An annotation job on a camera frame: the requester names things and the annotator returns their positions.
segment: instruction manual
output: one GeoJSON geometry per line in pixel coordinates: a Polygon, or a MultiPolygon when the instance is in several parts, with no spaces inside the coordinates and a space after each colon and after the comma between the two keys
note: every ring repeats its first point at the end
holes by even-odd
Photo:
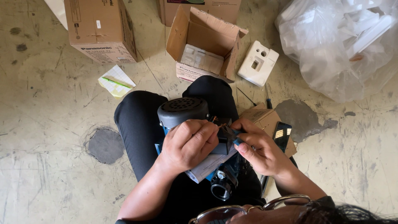
{"type": "Polygon", "coordinates": [[[126,75],[126,73],[118,65],[115,65],[113,68],[107,71],[103,76],[101,76],[98,79],[98,82],[102,87],[107,89],[112,94],[112,96],[115,97],[115,99],[120,99],[126,93],[128,93],[133,87],[136,86],[135,83],[126,75]],[[105,77],[113,82],[105,80],[102,77],[105,77]]]}
{"type": "Polygon", "coordinates": [[[232,145],[228,155],[209,154],[201,163],[193,169],[185,171],[185,173],[196,183],[201,182],[209,174],[211,174],[217,167],[231,158],[238,151],[232,145]]]}

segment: eyeglasses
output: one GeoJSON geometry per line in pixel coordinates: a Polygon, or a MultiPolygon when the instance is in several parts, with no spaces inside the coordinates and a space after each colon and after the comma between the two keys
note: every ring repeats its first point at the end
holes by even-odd
{"type": "Polygon", "coordinates": [[[244,207],[239,205],[226,205],[216,207],[202,212],[196,218],[192,218],[188,224],[210,224],[210,223],[225,223],[231,219],[234,215],[242,214],[246,215],[253,208],[258,208],[262,211],[272,210],[279,206],[281,203],[285,205],[304,205],[311,201],[307,195],[288,195],[280,198],[276,198],[264,206],[252,206],[247,211],[244,207]]]}

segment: cardboard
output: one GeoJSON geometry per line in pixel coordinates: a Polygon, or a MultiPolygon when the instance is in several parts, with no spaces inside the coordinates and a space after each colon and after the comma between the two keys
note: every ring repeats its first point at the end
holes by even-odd
{"type": "Polygon", "coordinates": [[[171,26],[179,5],[189,15],[191,6],[212,14],[226,22],[236,24],[242,0],[158,0],[158,12],[162,24],[171,26]]]}
{"type": "Polygon", "coordinates": [[[122,0],[65,0],[69,42],[100,64],[137,61],[133,23],[122,0]]]}
{"type": "MultiPolygon", "coordinates": [[[[246,118],[253,122],[257,127],[263,129],[269,136],[273,136],[276,124],[281,121],[276,111],[273,109],[266,109],[265,104],[259,104],[252,109],[245,110],[239,115],[240,118],[246,118]]],[[[296,154],[296,146],[291,137],[287,142],[285,154],[291,157],[296,154]]]]}
{"type": "Polygon", "coordinates": [[[246,29],[225,22],[194,7],[191,7],[188,17],[182,5],[180,5],[170,30],[166,51],[176,61],[176,73],[180,79],[193,82],[200,76],[211,75],[227,83],[233,83],[230,78],[234,75],[234,66],[241,46],[241,39],[247,33],[248,30],[246,29]],[[220,73],[215,74],[181,63],[186,44],[224,57],[220,73]]]}

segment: plastic bag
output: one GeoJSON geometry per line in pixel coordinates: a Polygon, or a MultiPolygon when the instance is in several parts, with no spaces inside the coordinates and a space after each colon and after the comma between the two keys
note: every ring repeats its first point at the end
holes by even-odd
{"type": "Polygon", "coordinates": [[[398,0],[293,0],[275,25],[309,87],[343,103],[380,91],[398,73],[397,7],[398,0]]]}

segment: hand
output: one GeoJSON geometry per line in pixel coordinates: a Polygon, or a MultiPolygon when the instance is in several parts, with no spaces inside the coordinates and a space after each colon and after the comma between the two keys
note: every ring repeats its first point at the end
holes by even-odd
{"type": "Polygon", "coordinates": [[[174,174],[194,168],[217,146],[219,128],[207,120],[187,120],[172,128],[163,141],[159,157],[174,174]]]}
{"type": "Polygon", "coordinates": [[[260,174],[278,175],[293,165],[272,138],[253,122],[241,118],[230,127],[235,130],[243,129],[246,132],[238,135],[245,143],[235,145],[235,148],[260,174]]]}

